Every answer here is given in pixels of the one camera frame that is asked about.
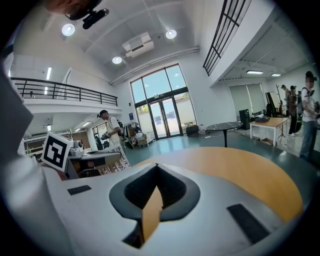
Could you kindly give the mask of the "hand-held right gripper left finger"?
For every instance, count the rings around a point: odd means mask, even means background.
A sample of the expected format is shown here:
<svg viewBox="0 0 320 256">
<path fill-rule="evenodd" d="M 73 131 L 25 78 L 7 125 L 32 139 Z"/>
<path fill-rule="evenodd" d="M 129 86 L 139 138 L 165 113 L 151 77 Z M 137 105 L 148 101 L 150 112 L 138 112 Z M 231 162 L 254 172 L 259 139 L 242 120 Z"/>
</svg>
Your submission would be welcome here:
<svg viewBox="0 0 320 256">
<path fill-rule="evenodd" d="M 122 217 L 110 202 L 117 183 L 140 175 L 149 165 L 100 177 L 62 181 L 51 168 L 41 169 L 47 211 L 41 247 L 53 256 L 158 256 L 156 235 L 140 248 L 128 243 L 139 233 L 136 220 Z"/>
</svg>

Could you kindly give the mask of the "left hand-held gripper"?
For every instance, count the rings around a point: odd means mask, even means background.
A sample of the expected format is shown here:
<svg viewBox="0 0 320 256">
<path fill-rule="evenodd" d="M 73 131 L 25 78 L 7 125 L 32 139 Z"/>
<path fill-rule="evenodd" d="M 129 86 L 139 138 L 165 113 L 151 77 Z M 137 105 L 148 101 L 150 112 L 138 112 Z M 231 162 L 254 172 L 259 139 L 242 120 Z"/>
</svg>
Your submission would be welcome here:
<svg viewBox="0 0 320 256">
<path fill-rule="evenodd" d="M 119 152 L 96 152 L 84 154 L 81 140 L 73 140 L 59 134 L 48 132 L 43 144 L 41 160 L 47 166 L 55 169 L 65 179 L 78 179 L 72 160 L 82 158 L 89 168 L 105 167 L 121 159 Z"/>
</svg>

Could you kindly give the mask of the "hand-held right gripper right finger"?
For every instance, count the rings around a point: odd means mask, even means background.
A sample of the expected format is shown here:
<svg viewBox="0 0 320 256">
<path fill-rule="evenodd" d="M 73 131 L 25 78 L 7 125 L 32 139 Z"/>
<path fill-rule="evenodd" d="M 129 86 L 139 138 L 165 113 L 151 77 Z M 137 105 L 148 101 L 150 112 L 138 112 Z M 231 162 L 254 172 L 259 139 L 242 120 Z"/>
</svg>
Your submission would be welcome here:
<svg viewBox="0 0 320 256">
<path fill-rule="evenodd" d="M 195 208 L 184 218 L 160 222 L 149 238 L 149 256 L 226 256 L 252 244 L 228 207 L 243 205 L 270 233 L 285 221 L 260 199 L 238 185 L 216 176 L 169 165 L 200 189 Z"/>
</svg>

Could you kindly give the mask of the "clothes rack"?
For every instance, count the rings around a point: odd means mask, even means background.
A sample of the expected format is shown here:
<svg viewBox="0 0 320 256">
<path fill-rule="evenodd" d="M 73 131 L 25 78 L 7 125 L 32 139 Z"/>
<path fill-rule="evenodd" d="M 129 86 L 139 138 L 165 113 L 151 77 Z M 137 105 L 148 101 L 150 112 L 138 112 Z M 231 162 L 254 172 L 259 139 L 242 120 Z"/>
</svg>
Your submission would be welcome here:
<svg viewBox="0 0 320 256">
<path fill-rule="evenodd" d="M 127 148 L 134 149 L 138 143 L 137 134 L 141 131 L 137 122 L 131 121 L 123 125 L 122 141 Z"/>
</svg>

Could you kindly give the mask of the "round wooden table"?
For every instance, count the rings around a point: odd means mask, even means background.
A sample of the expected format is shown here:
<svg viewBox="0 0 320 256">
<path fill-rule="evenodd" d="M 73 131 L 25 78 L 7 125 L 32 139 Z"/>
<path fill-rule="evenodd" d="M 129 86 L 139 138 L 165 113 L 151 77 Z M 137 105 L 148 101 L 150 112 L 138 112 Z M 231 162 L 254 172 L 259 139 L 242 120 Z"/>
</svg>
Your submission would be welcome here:
<svg viewBox="0 0 320 256">
<path fill-rule="evenodd" d="M 274 210 L 288 222 L 303 212 L 298 187 L 271 160 L 235 148 L 199 147 L 157 155 L 138 163 L 160 163 L 228 180 Z"/>
</svg>

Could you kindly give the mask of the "black mezzanine railing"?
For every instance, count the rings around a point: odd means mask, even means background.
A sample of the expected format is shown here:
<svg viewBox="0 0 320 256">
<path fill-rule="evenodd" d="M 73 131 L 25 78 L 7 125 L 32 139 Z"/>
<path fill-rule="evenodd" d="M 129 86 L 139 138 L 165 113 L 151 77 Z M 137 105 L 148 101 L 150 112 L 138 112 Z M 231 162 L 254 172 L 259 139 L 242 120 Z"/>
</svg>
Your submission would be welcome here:
<svg viewBox="0 0 320 256">
<path fill-rule="evenodd" d="M 11 81 L 24 99 L 77 101 L 118 106 L 118 98 L 92 89 L 34 78 L 12 77 Z"/>
</svg>

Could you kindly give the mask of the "glass entrance door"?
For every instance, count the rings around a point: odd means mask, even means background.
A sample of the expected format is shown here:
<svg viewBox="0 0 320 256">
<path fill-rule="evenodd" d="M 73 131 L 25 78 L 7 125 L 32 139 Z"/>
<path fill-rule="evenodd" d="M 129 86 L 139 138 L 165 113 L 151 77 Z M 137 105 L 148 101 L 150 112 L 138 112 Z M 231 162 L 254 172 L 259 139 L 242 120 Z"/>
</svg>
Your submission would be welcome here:
<svg viewBox="0 0 320 256">
<path fill-rule="evenodd" d="M 142 131 L 162 140 L 187 134 L 197 125 L 193 103 L 179 64 L 130 82 L 134 107 Z"/>
</svg>

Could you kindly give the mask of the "black cabinet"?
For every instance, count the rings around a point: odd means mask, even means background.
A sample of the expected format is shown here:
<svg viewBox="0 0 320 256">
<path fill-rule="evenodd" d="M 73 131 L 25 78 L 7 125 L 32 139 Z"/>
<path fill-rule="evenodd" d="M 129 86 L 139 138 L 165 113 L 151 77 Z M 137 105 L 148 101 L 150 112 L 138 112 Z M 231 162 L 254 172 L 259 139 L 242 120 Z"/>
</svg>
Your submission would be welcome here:
<svg viewBox="0 0 320 256">
<path fill-rule="evenodd" d="M 250 129 L 250 113 L 248 109 L 240 110 L 239 111 L 240 122 L 242 123 L 241 128 L 243 130 Z"/>
</svg>

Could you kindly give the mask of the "ceiling air conditioner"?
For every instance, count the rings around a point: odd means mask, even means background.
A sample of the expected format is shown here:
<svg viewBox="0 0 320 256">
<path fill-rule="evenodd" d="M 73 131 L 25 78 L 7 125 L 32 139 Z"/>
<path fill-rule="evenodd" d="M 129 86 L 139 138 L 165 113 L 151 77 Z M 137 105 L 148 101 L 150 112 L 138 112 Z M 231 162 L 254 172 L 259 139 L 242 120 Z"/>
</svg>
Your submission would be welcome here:
<svg viewBox="0 0 320 256">
<path fill-rule="evenodd" d="M 122 47 L 125 49 L 125 56 L 133 59 L 155 48 L 154 42 L 148 32 L 144 32 L 128 40 Z"/>
</svg>

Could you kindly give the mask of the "window with roller blinds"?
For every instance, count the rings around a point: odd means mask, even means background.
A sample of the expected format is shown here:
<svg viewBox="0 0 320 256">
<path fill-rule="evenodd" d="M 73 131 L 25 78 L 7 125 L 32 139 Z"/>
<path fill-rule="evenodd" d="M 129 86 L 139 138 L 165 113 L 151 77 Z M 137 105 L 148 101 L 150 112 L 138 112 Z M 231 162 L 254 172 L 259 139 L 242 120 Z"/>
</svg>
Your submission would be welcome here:
<svg viewBox="0 0 320 256">
<path fill-rule="evenodd" d="M 266 110 L 262 87 L 259 83 L 234 85 L 230 86 L 229 90 L 238 121 L 242 110 L 248 110 L 250 116 Z"/>
</svg>

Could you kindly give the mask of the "wooden coat stand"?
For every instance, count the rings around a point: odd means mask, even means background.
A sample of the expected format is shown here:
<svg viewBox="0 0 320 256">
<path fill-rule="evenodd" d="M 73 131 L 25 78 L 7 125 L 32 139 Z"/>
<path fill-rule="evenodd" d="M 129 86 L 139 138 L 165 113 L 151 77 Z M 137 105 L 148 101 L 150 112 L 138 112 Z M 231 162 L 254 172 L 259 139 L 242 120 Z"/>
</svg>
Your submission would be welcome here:
<svg viewBox="0 0 320 256">
<path fill-rule="evenodd" d="M 283 101 L 281 99 L 281 95 L 280 95 L 280 91 L 279 91 L 279 85 L 275 85 L 276 86 L 276 95 L 277 95 L 277 99 L 278 99 L 278 108 L 277 108 L 277 116 L 279 118 L 283 117 Z"/>
</svg>

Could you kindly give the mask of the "black round pedestal table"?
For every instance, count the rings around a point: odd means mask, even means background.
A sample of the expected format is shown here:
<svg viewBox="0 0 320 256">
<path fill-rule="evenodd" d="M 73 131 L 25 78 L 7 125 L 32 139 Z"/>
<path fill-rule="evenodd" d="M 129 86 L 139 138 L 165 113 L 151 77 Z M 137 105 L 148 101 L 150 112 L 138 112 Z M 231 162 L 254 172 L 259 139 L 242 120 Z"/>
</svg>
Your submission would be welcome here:
<svg viewBox="0 0 320 256">
<path fill-rule="evenodd" d="M 206 127 L 206 131 L 208 132 L 216 132 L 216 131 L 222 131 L 224 136 L 224 147 L 228 147 L 228 141 L 227 141 L 227 131 L 228 130 L 234 130 L 238 129 L 243 125 L 242 122 L 223 122 L 218 124 L 213 124 L 208 127 Z"/>
</svg>

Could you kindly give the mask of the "wooden desk with white frame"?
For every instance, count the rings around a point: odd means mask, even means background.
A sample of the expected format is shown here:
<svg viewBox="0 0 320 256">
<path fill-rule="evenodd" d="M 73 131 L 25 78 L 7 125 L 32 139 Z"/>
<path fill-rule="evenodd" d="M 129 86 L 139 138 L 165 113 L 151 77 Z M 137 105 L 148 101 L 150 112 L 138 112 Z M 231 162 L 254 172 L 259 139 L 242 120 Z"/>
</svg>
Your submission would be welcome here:
<svg viewBox="0 0 320 256">
<path fill-rule="evenodd" d="M 281 130 L 281 135 L 279 137 L 286 137 L 283 134 L 284 127 L 288 131 L 288 117 L 268 117 L 268 121 L 259 122 L 257 120 L 250 122 L 250 139 L 253 138 L 253 127 L 259 127 L 259 128 L 266 128 L 273 130 L 273 139 L 272 139 L 272 146 L 277 146 L 277 130 Z"/>
</svg>

